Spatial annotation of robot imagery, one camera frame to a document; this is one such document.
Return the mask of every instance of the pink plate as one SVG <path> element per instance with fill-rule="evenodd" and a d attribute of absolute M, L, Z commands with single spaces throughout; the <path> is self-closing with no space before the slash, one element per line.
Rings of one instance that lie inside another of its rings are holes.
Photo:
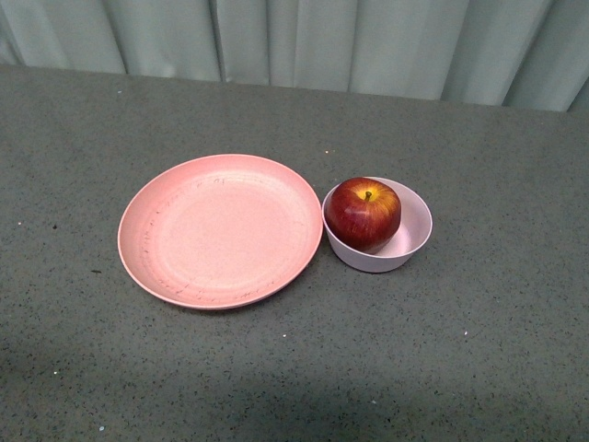
<path fill-rule="evenodd" d="M 309 184 L 262 157 L 217 155 L 167 170 L 129 203 L 119 254 L 137 284 L 188 308 L 234 308 L 293 281 L 317 251 Z"/>

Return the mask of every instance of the table surface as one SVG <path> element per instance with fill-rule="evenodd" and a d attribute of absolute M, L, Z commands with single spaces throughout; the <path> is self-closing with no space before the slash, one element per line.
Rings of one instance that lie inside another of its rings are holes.
<path fill-rule="evenodd" d="M 589 440 L 589 113 L 0 65 L 0 440 Z M 321 240 L 265 300 L 149 295 L 117 250 L 154 176 L 268 157 L 429 205 L 390 273 Z"/>

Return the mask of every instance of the gray table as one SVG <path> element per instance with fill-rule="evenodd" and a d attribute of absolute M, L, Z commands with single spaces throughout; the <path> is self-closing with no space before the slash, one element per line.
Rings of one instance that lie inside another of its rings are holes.
<path fill-rule="evenodd" d="M 588 117 L 0 66 L 0 440 L 589 440 Z M 403 182 L 430 241 L 368 274 L 323 238 L 260 303 L 165 303 L 122 212 L 218 153 L 320 199 Z"/>

